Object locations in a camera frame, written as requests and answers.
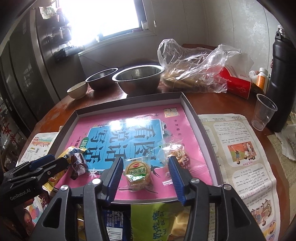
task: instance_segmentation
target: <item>plastic cup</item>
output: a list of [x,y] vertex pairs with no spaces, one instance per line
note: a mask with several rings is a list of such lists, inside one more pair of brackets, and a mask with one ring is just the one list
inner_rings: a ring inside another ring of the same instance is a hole
[[257,94],[254,116],[251,121],[253,127],[262,131],[276,111],[277,106],[271,99],[265,95]]

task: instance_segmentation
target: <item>stainless steel bowl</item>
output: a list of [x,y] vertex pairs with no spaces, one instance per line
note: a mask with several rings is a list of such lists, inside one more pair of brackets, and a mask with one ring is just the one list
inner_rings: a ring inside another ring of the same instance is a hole
[[114,84],[112,81],[112,76],[118,71],[118,68],[106,69],[99,73],[93,74],[88,77],[85,82],[89,84],[89,86],[95,90],[102,90],[110,87]]
[[140,65],[124,69],[112,77],[128,95],[154,94],[164,68],[159,65]]

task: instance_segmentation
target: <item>pink book cover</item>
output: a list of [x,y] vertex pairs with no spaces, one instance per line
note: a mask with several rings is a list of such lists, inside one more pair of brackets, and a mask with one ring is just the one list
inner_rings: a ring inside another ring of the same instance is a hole
[[87,184],[100,177],[104,169],[110,168],[116,157],[125,160],[149,156],[151,185],[138,191],[123,190],[128,183],[122,175],[115,201],[141,203],[176,198],[174,186],[163,184],[169,178],[159,154],[160,143],[172,137],[184,145],[192,176],[211,185],[208,167],[185,112],[180,104],[171,104],[81,118],[64,149],[69,146],[87,148],[84,158],[89,169],[72,180],[72,168],[69,168],[56,188],[64,184],[72,188]]

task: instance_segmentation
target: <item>black thermos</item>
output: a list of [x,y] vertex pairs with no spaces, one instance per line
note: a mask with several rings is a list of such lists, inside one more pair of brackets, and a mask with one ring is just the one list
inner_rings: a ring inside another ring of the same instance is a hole
[[282,26],[278,25],[275,42],[272,45],[273,64],[266,96],[278,107],[267,127],[281,132],[296,95],[296,49]]

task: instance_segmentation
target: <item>white bowl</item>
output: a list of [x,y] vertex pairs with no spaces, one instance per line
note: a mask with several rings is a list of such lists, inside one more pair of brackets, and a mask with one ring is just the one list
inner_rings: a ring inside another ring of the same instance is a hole
[[88,83],[80,82],[67,90],[68,95],[73,99],[80,99],[86,95]]

